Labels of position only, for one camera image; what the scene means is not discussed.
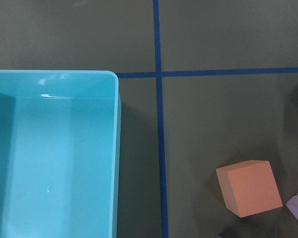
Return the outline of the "light blue plastic bin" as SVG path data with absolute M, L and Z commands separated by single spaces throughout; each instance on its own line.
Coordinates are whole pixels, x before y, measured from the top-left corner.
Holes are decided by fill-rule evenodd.
M 120 128 L 113 72 L 0 70 L 0 238 L 116 237 Z

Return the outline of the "orange foam block left side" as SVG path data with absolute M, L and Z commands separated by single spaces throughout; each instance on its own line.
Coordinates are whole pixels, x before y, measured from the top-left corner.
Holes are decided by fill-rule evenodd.
M 240 218 L 283 206 L 269 161 L 248 160 L 216 174 L 226 208 Z

